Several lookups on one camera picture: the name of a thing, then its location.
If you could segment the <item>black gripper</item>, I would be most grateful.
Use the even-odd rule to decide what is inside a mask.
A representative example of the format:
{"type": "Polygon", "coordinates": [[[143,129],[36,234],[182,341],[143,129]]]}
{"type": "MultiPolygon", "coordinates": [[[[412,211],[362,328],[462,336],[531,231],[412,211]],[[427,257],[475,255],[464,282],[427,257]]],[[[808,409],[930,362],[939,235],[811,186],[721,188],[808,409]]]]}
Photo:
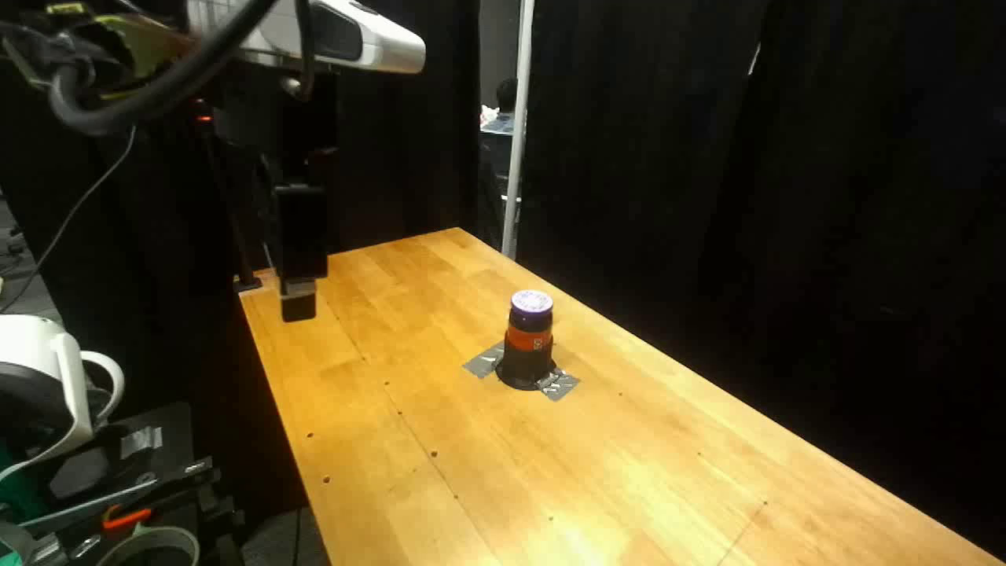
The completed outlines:
{"type": "Polygon", "coordinates": [[[326,274],[326,197],[321,186],[288,184],[273,188],[277,211],[277,266],[281,315],[310,320],[319,315],[319,287],[326,274]]]}

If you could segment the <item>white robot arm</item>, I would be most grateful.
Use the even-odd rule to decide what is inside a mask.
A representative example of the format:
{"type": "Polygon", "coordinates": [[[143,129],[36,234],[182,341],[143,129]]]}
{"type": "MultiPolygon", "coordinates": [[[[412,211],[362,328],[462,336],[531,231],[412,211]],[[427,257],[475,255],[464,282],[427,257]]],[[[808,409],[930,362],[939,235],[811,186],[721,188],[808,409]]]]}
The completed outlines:
{"type": "Polygon", "coordinates": [[[263,188],[263,255],[277,276],[281,317],[319,315],[326,276],[326,188],[310,158],[326,148],[296,103],[307,103],[325,76],[341,70],[419,76],[427,43],[419,32],[362,0],[269,0],[238,35],[235,71],[211,103],[211,131],[251,153],[263,188]]]}

